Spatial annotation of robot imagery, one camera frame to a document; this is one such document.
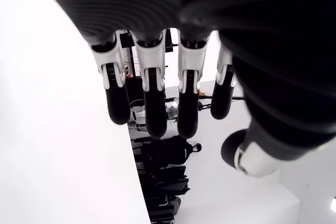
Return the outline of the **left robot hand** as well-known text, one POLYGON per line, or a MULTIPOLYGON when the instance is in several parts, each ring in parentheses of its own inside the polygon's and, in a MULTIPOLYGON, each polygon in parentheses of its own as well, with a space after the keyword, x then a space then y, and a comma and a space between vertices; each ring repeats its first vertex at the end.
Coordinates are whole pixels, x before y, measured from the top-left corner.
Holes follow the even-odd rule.
POLYGON ((335 0, 55 0, 90 45, 111 120, 130 107, 118 32, 130 31, 144 92, 146 128, 166 131, 165 34, 178 30, 180 136, 198 124, 199 82, 211 32, 218 54, 211 113, 225 118, 240 83, 251 123, 224 142, 223 160, 253 177, 335 138, 335 0))

